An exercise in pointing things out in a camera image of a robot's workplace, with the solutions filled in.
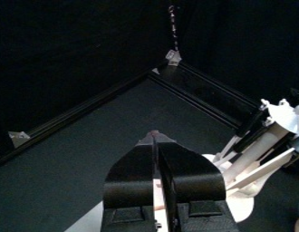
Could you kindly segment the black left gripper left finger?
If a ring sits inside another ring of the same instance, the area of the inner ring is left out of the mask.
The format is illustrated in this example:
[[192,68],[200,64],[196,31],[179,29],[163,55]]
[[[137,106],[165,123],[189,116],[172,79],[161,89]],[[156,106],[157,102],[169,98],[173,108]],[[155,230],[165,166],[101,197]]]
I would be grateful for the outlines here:
[[104,183],[101,232],[156,232],[153,144],[137,144],[111,167]]

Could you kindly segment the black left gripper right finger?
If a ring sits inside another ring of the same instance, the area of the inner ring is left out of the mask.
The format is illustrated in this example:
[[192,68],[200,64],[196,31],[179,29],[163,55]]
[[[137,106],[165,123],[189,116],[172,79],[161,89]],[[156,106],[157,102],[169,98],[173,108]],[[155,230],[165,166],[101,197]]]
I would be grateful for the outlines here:
[[159,166],[171,232],[240,232],[213,163],[175,142],[159,144]]

